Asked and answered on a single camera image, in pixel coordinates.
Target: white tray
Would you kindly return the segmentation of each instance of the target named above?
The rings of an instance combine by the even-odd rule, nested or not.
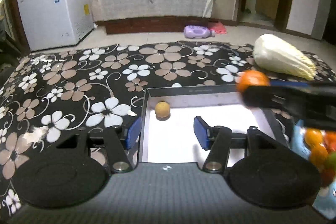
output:
[[[202,167],[209,151],[199,145],[194,134],[194,118],[201,116],[209,126],[225,126],[235,133],[246,133],[250,126],[274,137],[284,137],[272,114],[260,108],[248,109],[234,85],[213,87],[147,89],[142,110],[139,161],[156,163],[197,162]],[[170,104],[170,118],[159,121],[154,107]],[[231,149],[227,167],[244,157],[244,149]]]

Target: tan ball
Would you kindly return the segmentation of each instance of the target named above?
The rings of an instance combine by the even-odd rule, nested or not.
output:
[[[159,118],[166,118],[170,115],[170,106],[166,102],[159,102],[155,106],[155,114]]]

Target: gray textured surface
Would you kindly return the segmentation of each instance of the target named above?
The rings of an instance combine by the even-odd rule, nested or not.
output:
[[[103,0],[104,20],[150,16],[202,17],[207,0]],[[212,3],[206,17],[211,17]]]
[[[304,223],[324,224],[312,208],[272,211],[237,197],[220,175],[209,175],[195,163],[139,163],[131,173],[114,175],[90,201],[61,210],[24,206],[9,223]]]

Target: orange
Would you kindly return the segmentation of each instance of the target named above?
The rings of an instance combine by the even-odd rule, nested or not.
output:
[[[324,143],[326,146],[330,146],[332,143],[336,143],[336,132],[325,131]]]
[[[249,85],[269,85],[269,79],[260,71],[245,70],[236,88],[239,92],[244,92]]]
[[[321,130],[315,128],[307,128],[304,135],[304,141],[310,148],[313,148],[314,146],[322,143],[323,136]]]
[[[327,150],[329,153],[336,152],[336,143],[331,143],[327,146]]]
[[[317,169],[322,170],[324,162],[328,157],[328,151],[323,145],[316,145],[311,150],[309,161],[316,166]]]

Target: green fruit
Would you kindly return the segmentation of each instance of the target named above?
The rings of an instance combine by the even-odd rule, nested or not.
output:
[[[336,170],[336,152],[333,152],[328,155],[326,161],[325,161],[325,167],[326,168],[333,168]]]

